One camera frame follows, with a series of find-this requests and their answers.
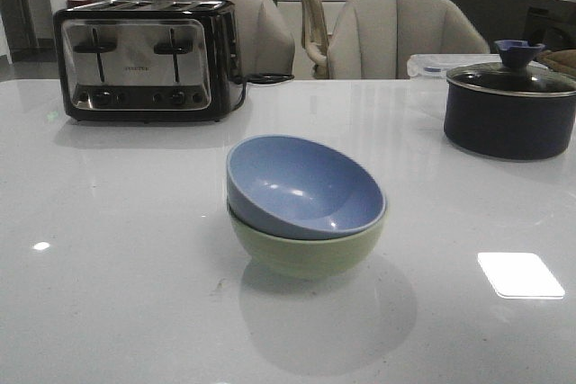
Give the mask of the clear plastic food container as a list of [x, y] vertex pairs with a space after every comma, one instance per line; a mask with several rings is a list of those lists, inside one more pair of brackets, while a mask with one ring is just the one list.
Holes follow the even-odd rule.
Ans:
[[409, 78], [445, 79], [446, 72], [456, 67], [481, 63], [500, 63], [497, 54], [414, 54], [407, 61]]

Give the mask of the black appliance at right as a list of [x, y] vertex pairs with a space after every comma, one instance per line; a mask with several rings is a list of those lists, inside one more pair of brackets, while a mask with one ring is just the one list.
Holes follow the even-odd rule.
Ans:
[[551, 51], [575, 49], [575, 0], [533, 0], [523, 39], [544, 43]]

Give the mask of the right grey upholstered chair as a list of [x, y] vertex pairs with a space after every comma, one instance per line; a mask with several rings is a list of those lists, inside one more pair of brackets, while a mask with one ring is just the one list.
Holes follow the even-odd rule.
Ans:
[[328, 45], [331, 79], [406, 79], [414, 54], [488, 54], [451, 0], [350, 0]]

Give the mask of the left grey upholstered chair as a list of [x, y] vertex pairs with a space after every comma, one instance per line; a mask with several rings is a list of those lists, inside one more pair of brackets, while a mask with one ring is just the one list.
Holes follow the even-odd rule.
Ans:
[[274, 1], [227, 1], [235, 8], [242, 72], [290, 75], [295, 41]]

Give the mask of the black silver toaster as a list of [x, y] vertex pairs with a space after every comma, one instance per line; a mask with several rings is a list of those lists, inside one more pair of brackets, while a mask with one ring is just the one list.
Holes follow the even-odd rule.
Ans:
[[217, 121], [245, 101], [230, 1], [103, 0], [59, 10], [53, 25], [77, 121]]

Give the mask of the red box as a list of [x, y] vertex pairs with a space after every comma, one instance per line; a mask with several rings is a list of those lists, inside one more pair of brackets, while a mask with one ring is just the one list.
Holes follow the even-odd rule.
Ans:
[[67, 8], [74, 8], [91, 3], [92, 0], [67, 0]]

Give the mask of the blue bowl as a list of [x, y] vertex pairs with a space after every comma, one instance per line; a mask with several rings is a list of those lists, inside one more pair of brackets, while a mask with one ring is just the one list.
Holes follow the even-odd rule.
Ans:
[[347, 237], [374, 225], [386, 209], [380, 186], [362, 166], [305, 138], [247, 138], [229, 151], [226, 175], [235, 215], [277, 237]]

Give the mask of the dark blue saucepan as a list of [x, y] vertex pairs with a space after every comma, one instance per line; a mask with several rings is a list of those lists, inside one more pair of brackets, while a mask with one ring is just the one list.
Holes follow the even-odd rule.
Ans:
[[444, 133], [485, 156], [540, 160], [563, 153], [575, 122], [575, 95], [519, 96], [449, 85]]

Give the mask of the light green bowl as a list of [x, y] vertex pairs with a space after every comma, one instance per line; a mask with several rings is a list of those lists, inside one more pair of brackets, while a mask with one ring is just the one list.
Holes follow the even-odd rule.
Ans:
[[372, 226], [347, 237], [300, 240], [276, 237], [252, 228], [227, 208], [231, 226], [244, 250], [257, 263], [283, 276], [318, 280], [346, 272], [375, 248], [385, 216]]

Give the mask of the glass lid blue knob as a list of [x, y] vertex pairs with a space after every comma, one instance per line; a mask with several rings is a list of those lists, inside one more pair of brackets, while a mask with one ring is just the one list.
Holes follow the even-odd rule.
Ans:
[[569, 76], [531, 66], [545, 45], [527, 40], [496, 40], [499, 62], [455, 67], [445, 74], [450, 85], [466, 90], [518, 97], [559, 98], [575, 95], [575, 80]]

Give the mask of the beige plastic chair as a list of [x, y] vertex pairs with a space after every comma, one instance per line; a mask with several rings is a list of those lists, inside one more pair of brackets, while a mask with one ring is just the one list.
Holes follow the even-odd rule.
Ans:
[[329, 33], [321, 0], [301, 2], [301, 46], [313, 63], [312, 76], [329, 79]]

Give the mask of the grey upholstered chair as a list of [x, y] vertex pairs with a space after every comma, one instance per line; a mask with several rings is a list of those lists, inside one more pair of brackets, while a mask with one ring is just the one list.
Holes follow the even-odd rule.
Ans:
[[331, 79], [406, 79], [414, 54], [488, 54], [451, 0], [350, 0], [328, 45]]
[[274, 1], [227, 1], [235, 8], [242, 72], [290, 75], [295, 41]]

